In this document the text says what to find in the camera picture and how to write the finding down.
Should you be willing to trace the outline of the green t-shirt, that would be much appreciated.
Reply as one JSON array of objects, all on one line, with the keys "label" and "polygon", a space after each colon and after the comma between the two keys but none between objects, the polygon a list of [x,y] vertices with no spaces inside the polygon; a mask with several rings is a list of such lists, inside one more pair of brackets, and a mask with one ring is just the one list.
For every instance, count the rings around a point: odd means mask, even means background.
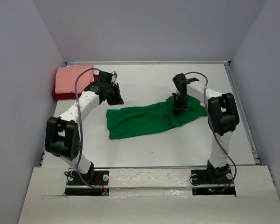
[{"label": "green t-shirt", "polygon": [[111,140],[162,133],[207,116],[199,100],[189,97],[188,109],[180,115],[173,113],[174,97],[148,106],[125,107],[106,111],[106,124]]}]

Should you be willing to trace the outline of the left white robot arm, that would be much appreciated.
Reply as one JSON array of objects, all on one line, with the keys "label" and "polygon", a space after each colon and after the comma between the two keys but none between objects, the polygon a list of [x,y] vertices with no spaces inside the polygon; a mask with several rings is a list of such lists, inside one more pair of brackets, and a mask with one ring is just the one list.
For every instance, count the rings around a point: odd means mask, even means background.
[{"label": "left white robot arm", "polygon": [[108,105],[124,104],[117,77],[115,71],[99,70],[97,80],[76,94],[76,102],[69,109],[47,120],[46,152],[65,161],[85,185],[93,181],[95,170],[94,164],[83,155],[83,121],[104,101]]}]

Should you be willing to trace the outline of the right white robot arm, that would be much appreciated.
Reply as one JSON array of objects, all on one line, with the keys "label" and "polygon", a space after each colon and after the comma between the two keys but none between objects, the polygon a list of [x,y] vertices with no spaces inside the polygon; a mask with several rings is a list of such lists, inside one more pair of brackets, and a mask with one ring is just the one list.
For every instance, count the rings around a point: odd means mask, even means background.
[{"label": "right white robot arm", "polygon": [[187,79],[183,73],[175,75],[173,83],[177,89],[173,94],[173,114],[179,116],[185,113],[189,108],[187,100],[193,97],[204,104],[213,134],[207,168],[191,171],[193,185],[217,184],[223,180],[231,183],[234,175],[228,164],[228,148],[232,133],[240,121],[233,94],[217,92],[196,77]]}]

